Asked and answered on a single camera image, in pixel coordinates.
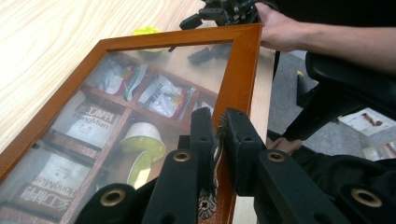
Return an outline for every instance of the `chair armrest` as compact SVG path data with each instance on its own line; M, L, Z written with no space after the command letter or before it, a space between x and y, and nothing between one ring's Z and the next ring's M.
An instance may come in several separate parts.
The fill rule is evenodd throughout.
M308 52L306 71L322 85L343 91L352 99L396 119L396 77L340 59Z

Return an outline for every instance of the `light wood tabletop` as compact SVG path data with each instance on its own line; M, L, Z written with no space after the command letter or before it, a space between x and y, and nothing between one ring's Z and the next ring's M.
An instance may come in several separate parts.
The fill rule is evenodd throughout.
M205 5L200 0L43 1L0 3L0 152L68 78L96 43L131 35L138 27L163 32ZM214 27L205 21L199 28ZM274 53L261 48L250 118L264 139L271 98ZM239 217L234 223L255 223Z

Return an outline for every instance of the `transparent panel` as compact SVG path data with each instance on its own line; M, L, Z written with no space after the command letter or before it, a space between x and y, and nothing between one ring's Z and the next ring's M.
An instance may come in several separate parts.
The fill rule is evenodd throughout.
M0 213L57 222L76 217L103 186L138 189L157 177L179 136L190 134L192 111L213 113L230 50L109 52L0 186Z

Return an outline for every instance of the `wooden frame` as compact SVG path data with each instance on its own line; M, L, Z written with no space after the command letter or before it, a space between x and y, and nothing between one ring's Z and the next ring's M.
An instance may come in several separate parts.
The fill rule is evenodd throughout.
M8 176L26 151L44 134L81 83L105 54L111 51L233 43L213 114L213 125L218 126L219 117L227 107L249 114L261 28L261 25L257 23L101 40L0 155L0 181L2 182ZM202 223L232 223L235 197L232 193L225 160L222 160L218 172L218 212ZM67 221L71 216L72 212L66 212L62 222Z

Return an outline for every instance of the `gray carpet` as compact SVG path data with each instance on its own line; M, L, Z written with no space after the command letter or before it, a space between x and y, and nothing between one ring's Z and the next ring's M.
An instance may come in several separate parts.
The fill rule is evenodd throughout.
M283 133L302 109L296 104L297 70L306 77L302 57L281 53L273 83L268 129ZM396 139L396 127L367 137L343 123L331 122L304 141L304 145L328 155L364 157L362 149Z

